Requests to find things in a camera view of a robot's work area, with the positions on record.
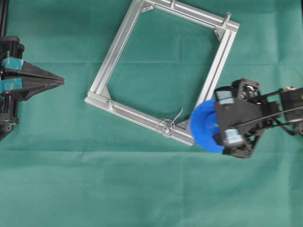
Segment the black cable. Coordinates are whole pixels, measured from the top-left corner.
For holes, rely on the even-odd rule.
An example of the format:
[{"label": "black cable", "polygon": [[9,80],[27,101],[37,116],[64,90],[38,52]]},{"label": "black cable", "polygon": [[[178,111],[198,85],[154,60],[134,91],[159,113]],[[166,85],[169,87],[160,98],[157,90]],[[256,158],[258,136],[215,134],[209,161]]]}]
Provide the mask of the black cable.
[{"label": "black cable", "polygon": [[300,110],[300,109],[303,109],[303,106],[292,108],[292,109],[289,109],[289,110],[283,110],[283,111],[280,111],[280,112],[277,112],[277,113],[274,113],[274,114],[271,114],[271,115],[268,115],[268,116],[265,116],[265,117],[260,117],[260,118],[257,118],[257,119],[254,119],[254,120],[251,120],[251,121],[248,121],[248,122],[244,122],[242,124],[236,124],[234,126],[244,126],[244,125],[247,125],[247,124],[262,121],[262,120],[265,120],[267,118],[271,118],[271,117],[274,117],[274,116],[277,116],[277,115],[280,115],[280,114],[284,114],[284,113],[287,113],[287,112]]},{"label": "black cable", "polygon": [[286,131],[289,135],[294,136],[297,134],[296,131],[288,129],[287,127],[285,127],[285,125],[288,125],[289,123],[281,123],[278,119],[274,119],[275,122],[277,123],[276,126],[280,126],[284,131]]}]

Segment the black plastic part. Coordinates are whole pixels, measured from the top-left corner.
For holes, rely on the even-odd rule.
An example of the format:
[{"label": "black plastic part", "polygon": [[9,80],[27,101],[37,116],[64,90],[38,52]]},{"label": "black plastic part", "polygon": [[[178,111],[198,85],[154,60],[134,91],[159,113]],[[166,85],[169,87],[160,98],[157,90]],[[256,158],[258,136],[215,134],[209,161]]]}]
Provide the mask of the black plastic part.
[{"label": "black plastic part", "polygon": [[[268,97],[280,95],[278,102]],[[248,79],[237,80],[230,87],[215,90],[215,111],[220,133],[214,140],[224,146],[223,154],[239,158],[251,157],[264,129],[281,127],[290,135],[303,135],[303,88],[261,95],[260,85]],[[285,115],[285,123],[278,118]]]},{"label": "black plastic part", "polygon": [[0,61],[7,57],[22,59],[25,48],[24,45],[20,43],[20,39],[17,36],[0,37],[0,44]]},{"label": "black plastic part", "polygon": [[[303,106],[303,88],[283,91],[280,93],[281,103],[284,110]],[[296,110],[285,113],[288,122],[303,121],[303,110]]]},{"label": "black plastic part", "polygon": [[[17,36],[0,37],[0,62],[7,57],[22,59],[24,46]],[[18,124],[18,103],[32,96],[64,84],[64,79],[38,68],[26,61],[21,70],[0,66],[1,80],[22,79],[22,88],[7,90],[0,94],[0,140],[7,136],[13,125]]]}]

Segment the metal rod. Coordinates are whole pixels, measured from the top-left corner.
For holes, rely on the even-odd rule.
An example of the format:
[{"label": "metal rod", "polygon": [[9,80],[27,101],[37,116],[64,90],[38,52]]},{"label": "metal rod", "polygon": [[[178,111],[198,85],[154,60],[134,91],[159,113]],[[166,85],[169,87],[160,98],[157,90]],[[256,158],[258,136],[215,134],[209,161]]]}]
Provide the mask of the metal rod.
[{"label": "metal rod", "polygon": [[5,36],[6,34],[6,22],[9,10],[9,0],[2,0],[0,3],[1,11],[1,23],[0,23],[0,35]]},{"label": "metal rod", "polygon": [[173,9],[175,7],[176,0],[171,0],[170,7]]},{"label": "metal rod", "polygon": [[228,21],[230,20],[231,16],[232,16],[232,13],[227,12],[226,18],[223,21],[223,27],[226,27],[226,25],[227,25]]}]

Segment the metal bracket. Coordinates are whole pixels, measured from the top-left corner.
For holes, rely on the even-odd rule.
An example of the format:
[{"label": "metal bracket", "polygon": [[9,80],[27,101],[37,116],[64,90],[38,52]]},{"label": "metal bracket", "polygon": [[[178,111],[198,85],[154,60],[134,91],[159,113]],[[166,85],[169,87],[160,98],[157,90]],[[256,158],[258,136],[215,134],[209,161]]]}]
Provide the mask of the metal bracket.
[{"label": "metal bracket", "polygon": [[109,94],[109,91],[108,91],[108,88],[107,87],[104,87],[104,90],[102,92],[102,96],[111,100],[112,98],[110,97],[110,94]]},{"label": "metal bracket", "polygon": [[226,30],[226,25],[227,25],[228,21],[230,20],[231,16],[232,16],[232,13],[227,12],[226,17],[222,23],[222,27],[221,26],[215,27],[214,34],[216,35],[219,42],[221,42],[221,40],[223,38],[224,32]]},{"label": "metal bracket", "polygon": [[150,4],[148,2],[144,3],[141,7],[141,13],[145,13],[147,11],[153,10],[153,4]]},{"label": "metal bracket", "polygon": [[[165,131],[167,124],[158,118],[142,113],[111,99],[107,89],[108,81],[119,61],[121,53],[130,37],[134,26],[141,15],[152,9],[162,10],[213,30],[220,41],[211,68],[201,90],[196,107],[212,98],[214,89],[231,50],[240,24],[230,21],[231,13],[225,18],[194,8],[176,0],[133,0],[117,32],[117,35],[103,61],[103,64],[92,84],[85,102],[139,124],[155,132]],[[193,145],[194,139],[189,129],[189,119],[175,125],[169,138],[187,145]]]}]

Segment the cable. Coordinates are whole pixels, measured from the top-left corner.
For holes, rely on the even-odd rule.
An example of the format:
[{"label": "cable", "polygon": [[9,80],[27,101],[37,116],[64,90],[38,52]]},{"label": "cable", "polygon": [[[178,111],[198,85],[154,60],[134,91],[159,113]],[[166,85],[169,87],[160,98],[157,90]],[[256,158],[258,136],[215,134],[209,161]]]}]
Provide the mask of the cable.
[{"label": "cable", "polygon": [[[171,119],[161,119],[162,121],[157,124],[155,130],[158,133],[165,136],[165,137],[172,137],[175,134],[175,130],[176,130],[175,121],[178,117],[180,117],[182,112],[183,112],[183,107],[181,108],[180,112],[178,113],[178,115],[173,120],[171,120]],[[164,127],[162,128],[162,130],[159,130],[158,127],[161,124],[164,124]]]},{"label": "cable", "polygon": [[251,120],[251,121],[248,121],[248,122],[244,122],[242,124],[236,124],[235,126],[244,126],[244,125],[247,125],[247,124],[262,121],[262,120],[267,119],[267,118],[271,118],[271,117],[274,117],[274,116],[277,116],[277,115],[280,115],[280,114],[284,114],[284,113],[287,113],[287,112],[300,110],[300,109],[303,109],[303,106],[292,108],[292,109],[289,109],[289,110],[283,110],[283,111],[280,111],[280,112],[277,112],[277,113],[274,113],[274,114],[271,114],[271,115],[268,115],[268,116],[265,116],[265,117],[260,117],[260,118],[257,118],[257,119],[254,119],[254,120]]}]

